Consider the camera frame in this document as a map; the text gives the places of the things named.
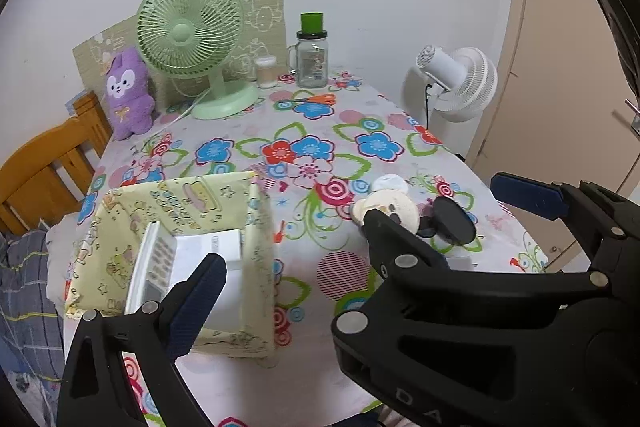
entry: fan center hub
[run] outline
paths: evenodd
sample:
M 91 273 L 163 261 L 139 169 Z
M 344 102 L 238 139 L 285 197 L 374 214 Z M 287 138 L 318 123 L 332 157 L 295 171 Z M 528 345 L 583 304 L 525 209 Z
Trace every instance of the fan center hub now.
M 178 46 L 185 45 L 193 37 L 193 27 L 184 22 L 178 23 L 172 28 L 171 37 Z

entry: door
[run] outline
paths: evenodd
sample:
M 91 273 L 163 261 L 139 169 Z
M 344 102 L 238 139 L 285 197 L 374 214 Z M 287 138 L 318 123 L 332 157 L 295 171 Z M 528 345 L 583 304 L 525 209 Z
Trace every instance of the door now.
M 526 0 L 511 73 L 472 168 L 485 183 L 505 171 L 619 191 L 640 152 L 626 98 L 635 97 L 597 0 Z M 550 259 L 574 242 L 561 221 L 513 213 Z

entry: fan stand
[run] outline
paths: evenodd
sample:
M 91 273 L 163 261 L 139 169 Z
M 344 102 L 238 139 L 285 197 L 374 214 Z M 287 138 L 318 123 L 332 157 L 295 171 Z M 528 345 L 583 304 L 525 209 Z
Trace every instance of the fan stand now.
M 258 100 L 258 89 L 245 80 L 225 82 L 222 67 L 209 71 L 209 92 L 196 105 L 191 114 L 197 120 L 217 120 L 236 114 Z

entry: plaid bedding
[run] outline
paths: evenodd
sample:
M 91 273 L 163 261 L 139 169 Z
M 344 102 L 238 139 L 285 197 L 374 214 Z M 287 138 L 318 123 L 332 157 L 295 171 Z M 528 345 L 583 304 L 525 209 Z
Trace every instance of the plaid bedding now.
M 0 234 L 0 365 L 37 423 L 52 426 L 65 365 L 63 322 L 46 298 L 46 232 Z

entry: table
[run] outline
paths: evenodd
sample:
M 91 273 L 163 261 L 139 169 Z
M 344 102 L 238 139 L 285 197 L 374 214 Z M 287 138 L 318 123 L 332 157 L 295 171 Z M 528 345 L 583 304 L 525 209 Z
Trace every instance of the table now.
M 178 120 L 187 108 L 170 107 L 145 136 L 110 142 L 79 226 L 88 227 L 109 188 L 258 172 L 274 218 L 276 354 L 249 360 L 192 352 L 176 363 L 217 427 L 320 427 L 374 402 L 340 372 L 330 323 L 381 283 L 367 262 L 364 236 L 350 219 L 350 204 L 382 174 L 407 180 L 423 213 L 439 195 L 468 212 L 478 238 L 464 247 L 430 239 L 443 254 L 470 257 L 478 271 L 535 272 L 546 263 L 526 230 L 462 161 L 347 71 L 337 71 L 328 87 L 313 92 L 281 76 L 276 87 L 260 90 L 252 107 L 225 120 Z M 65 321 L 67 347 L 75 327 Z M 134 357 L 125 363 L 146 418 L 162 425 Z

